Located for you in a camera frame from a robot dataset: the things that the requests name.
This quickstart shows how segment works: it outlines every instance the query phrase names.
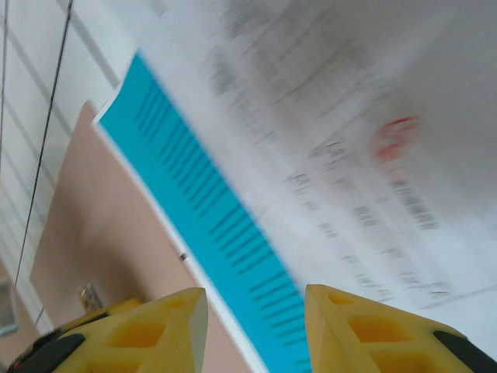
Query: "black rubber part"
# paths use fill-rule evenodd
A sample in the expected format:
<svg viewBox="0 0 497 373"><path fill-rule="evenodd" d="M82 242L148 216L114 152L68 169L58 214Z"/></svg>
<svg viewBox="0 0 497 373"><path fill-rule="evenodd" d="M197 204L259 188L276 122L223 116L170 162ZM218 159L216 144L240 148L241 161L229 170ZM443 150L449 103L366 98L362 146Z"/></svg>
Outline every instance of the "black rubber part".
<svg viewBox="0 0 497 373"><path fill-rule="evenodd" d="M466 338L439 330L433 335L474 373L497 372L497 362Z"/></svg>
<svg viewBox="0 0 497 373"><path fill-rule="evenodd" d="M16 373L51 373L67 359L83 342L82 334L71 334L52 340L15 370Z"/></svg>

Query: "paper document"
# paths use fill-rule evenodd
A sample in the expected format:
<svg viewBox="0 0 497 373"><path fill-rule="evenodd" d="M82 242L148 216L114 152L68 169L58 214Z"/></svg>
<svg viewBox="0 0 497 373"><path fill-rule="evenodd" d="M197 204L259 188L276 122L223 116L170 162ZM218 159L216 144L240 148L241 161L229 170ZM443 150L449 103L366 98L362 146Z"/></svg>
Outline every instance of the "paper document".
<svg viewBox="0 0 497 373"><path fill-rule="evenodd" d="M300 291L327 284L481 337L467 319L479 310L497 331L479 308L497 304L495 199L483 208L454 182L472 159L375 60L347 6L107 2Z"/></svg>

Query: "grout line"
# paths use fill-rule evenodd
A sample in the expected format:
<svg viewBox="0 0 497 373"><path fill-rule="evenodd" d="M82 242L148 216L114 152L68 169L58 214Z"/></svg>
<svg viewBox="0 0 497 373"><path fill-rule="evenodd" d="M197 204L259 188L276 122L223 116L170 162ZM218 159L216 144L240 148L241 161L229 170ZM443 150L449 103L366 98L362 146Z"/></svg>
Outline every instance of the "grout line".
<svg viewBox="0 0 497 373"><path fill-rule="evenodd" d="M86 46L86 49L88 49L90 54L93 56L93 59L100 67L100 70L105 75L110 85L114 89L117 88L120 83L119 78L117 78L117 75L110 67L99 46L92 38L90 32L86 29L85 24L79 19L78 15L75 12L73 12L72 14L71 24L75 28L75 31L78 33L79 37L81 37L83 44Z"/></svg>
<svg viewBox="0 0 497 373"><path fill-rule="evenodd" d="M34 322L34 327L36 328L36 326L38 325L38 322L40 321L41 319L41 316L43 315L43 311L45 310L45 307L41 307L41 310L40 310L40 313L38 314L38 317L36 318L36 321Z"/></svg>
<svg viewBox="0 0 497 373"><path fill-rule="evenodd" d="M14 163L14 160L10 156L9 152L7 152L7 148L4 148L3 152L5 154L5 160L9 164L10 168L12 169L12 172L14 173L14 176L16 177L17 181L21 185L21 189L23 189L23 192L26 195L26 197L29 198L31 195L30 189L28 188L28 186L24 182L23 177L21 176L21 173L19 172L19 169L17 168L16 164ZM40 221L42 221L44 223L46 221L46 218L41 213L40 207L37 206L37 204L35 204L34 209L35 209L36 214L38 215L38 218L40 219Z"/></svg>
<svg viewBox="0 0 497 373"><path fill-rule="evenodd" d="M7 69L7 18L9 15L9 0L5 0L3 17L3 54L2 54L2 107L0 107L0 179L2 176L2 153L3 153L3 114L5 102L5 70Z"/></svg>
<svg viewBox="0 0 497 373"><path fill-rule="evenodd" d="M35 159L37 159L38 156L39 156L39 153L36 150L36 146L34 145L33 141L31 140L31 137L28 134L28 131L26 130L26 127L24 126L23 122L21 122L21 120L19 119L19 116L17 115L16 111L14 110L12 104L9 102L9 100L7 99L7 97L4 97L3 101L4 101L4 104L5 104L5 108L10 113L10 116L12 117L12 120L14 121L14 124L19 129L19 132L23 136L24 141L27 143L28 148L30 148L31 152L33 153L33 157ZM55 189L55 180L52 177L52 174L50 173L50 171L49 171L49 169L47 167L47 164L44 161L42 161L41 168L43 170L43 174L47 178L48 183L52 186L52 188Z"/></svg>
<svg viewBox="0 0 497 373"><path fill-rule="evenodd" d="M9 192L7 192L7 188L5 187L5 184L0 184L0 185L3 185L3 189L4 189L3 193L7 197L7 200L9 201L9 204L10 204L11 208L13 209L16 217L17 217L17 220L19 220L19 223L21 224L21 226L23 226L23 217L21 216L21 213L17 209L16 203L14 202L12 197L10 196ZM30 241L33 244L33 246L37 247L38 242L34 242L34 238L31 235L28 235L28 236L30 237Z"/></svg>
<svg viewBox="0 0 497 373"><path fill-rule="evenodd" d="M73 2L74 2L74 0L71 0L69 2L68 15L66 17L65 24L64 24L64 32L62 33L61 49L60 49L59 57L57 60L57 69L55 71L54 85L52 87L52 94L50 95L50 103L48 106L47 122L45 123L45 131L43 132L43 141L41 143L41 149L40 149L40 159L38 160L38 168L36 170L36 176L35 176L34 185L33 185L33 195L31 196L30 210L28 212L26 229L24 230L23 247L21 248L21 257L19 259L19 264L17 266L16 281L14 282L14 288L17 287L17 281L19 280L19 272L21 269L21 262L23 261L24 246L26 245L26 237L28 234L28 227L30 226L31 213L33 212L34 197L36 194L36 187L38 186L38 179L40 177L41 159L43 158L43 151L45 150L45 141L47 140L47 132L48 132L48 124L50 123L50 115L52 113L52 108L54 107L54 97L55 97L55 92L57 89L57 82L59 79L59 73L61 71L61 62L62 62L62 56L64 54L65 42L66 42L67 37L68 37L68 29L69 29L69 23L71 21L71 11L72 11Z"/></svg>
<svg viewBox="0 0 497 373"><path fill-rule="evenodd" d="M12 231L12 228L10 228L8 222L5 220L5 216L3 214L0 214L0 220L3 221L3 228L10 234L10 238L14 243L18 243L19 246L21 245L21 242L17 242L16 240L16 234Z"/></svg>
<svg viewBox="0 0 497 373"><path fill-rule="evenodd" d="M34 63L30 60L29 56L24 51L22 44L19 42L16 35L10 30L10 28L4 24L3 30L5 32L4 39L6 39L6 40L8 39L10 41L10 43L12 44L12 46L14 48L14 51L16 51L16 53L19 55L19 59L24 64L24 67L28 71L28 74L30 74L31 79L34 81L36 87L38 87L38 89L40 90L41 95L49 103L50 102L50 91L45 86L45 83L43 83L42 78L40 77L40 75L36 71L36 68L34 67ZM72 129L69 126L68 122L66 121L66 119L65 119L64 115L62 114L61 110L59 109L59 107L54 104L53 110L55 112L55 117L59 120L59 122L61 122L61 126L62 126L62 129L64 130L64 132L68 136L71 136Z"/></svg>

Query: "blue strip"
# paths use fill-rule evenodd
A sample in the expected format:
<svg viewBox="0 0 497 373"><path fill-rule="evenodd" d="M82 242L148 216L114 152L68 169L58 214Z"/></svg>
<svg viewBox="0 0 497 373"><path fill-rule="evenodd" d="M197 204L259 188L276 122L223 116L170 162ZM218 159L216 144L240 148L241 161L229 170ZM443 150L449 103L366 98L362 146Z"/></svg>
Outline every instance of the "blue strip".
<svg viewBox="0 0 497 373"><path fill-rule="evenodd" d="M137 54L100 123L271 372L310 372L304 303L250 214Z"/></svg>

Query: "white tile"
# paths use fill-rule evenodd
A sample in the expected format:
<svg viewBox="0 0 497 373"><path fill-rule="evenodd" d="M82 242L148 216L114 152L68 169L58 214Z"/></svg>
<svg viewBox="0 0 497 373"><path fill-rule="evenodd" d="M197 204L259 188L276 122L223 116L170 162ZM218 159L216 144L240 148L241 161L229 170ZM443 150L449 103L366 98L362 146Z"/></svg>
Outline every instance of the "white tile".
<svg viewBox="0 0 497 373"><path fill-rule="evenodd" d="M52 114L48 124L47 140L43 150L43 163L54 180L57 180L71 139L62 129L61 123Z"/></svg>
<svg viewBox="0 0 497 373"><path fill-rule="evenodd" d="M28 187L34 184L38 158L14 123L8 110L4 110L3 146Z"/></svg>
<svg viewBox="0 0 497 373"><path fill-rule="evenodd" d="M74 27L69 26L55 103L74 129L83 104L91 100L97 109L103 106L113 91L93 56L86 49Z"/></svg>
<svg viewBox="0 0 497 373"><path fill-rule="evenodd" d="M28 226L28 236L26 237L26 244L23 251L23 266L31 272L34 264L34 257L38 244L40 243L41 234L45 224L35 218L34 214L31 215L30 225Z"/></svg>
<svg viewBox="0 0 497 373"><path fill-rule="evenodd" d="M40 213L46 218L52 197L54 196L54 188L48 183L44 174L40 173L38 184L36 185L36 193L34 195L34 203L40 210Z"/></svg>
<svg viewBox="0 0 497 373"><path fill-rule="evenodd" d="M6 63L5 96L26 127L35 148L40 149L47 120L48 102L10 42L8 42Z"/></svg>
<svg viewBox="0 0 497 373"><path fill-rule="evenodd" d="M74 13L98 47L102 57L121 80L129 67L137 45L124 29L114 11L100 0L75 2Z"/></svg>
<svg viewBox="0 0 497 373"><path fill-rule="evenodd" d="M20 220L25 225L30 210L31 194L26 195L12 168L5 161L5 157L2 159L2 181L0 186L0 193L4 194L0 197L0 208L4 213L4 218L9 221L17 219L17 221ZM17 218L16 211L19 212L20 219Z"/></svg>
<svg viewBox="0 0 497 373"><path fill-rule="evenodd" d="M54 0L9 3L9 30L23 46L49 91L54 84L66 15Z"/></svg>
<svg viewBox="0 0 497 373"><path fill-rule="evenodd" d="M30 282L30 270L21 265L19 271L19 279L17 281L16 290L23 301L26 311L32 322L36 322L38 315L43 309L40 297L36 293L33 284Z"/></svg>
<svg viewBox="0 0 497 373"><path fill-rule="evenodd" d="M9 226L3 223L3 218L0 215L0 257L11 279L16 278L17 266L21 257L22 242L18 238L14 236Z"/></svg>

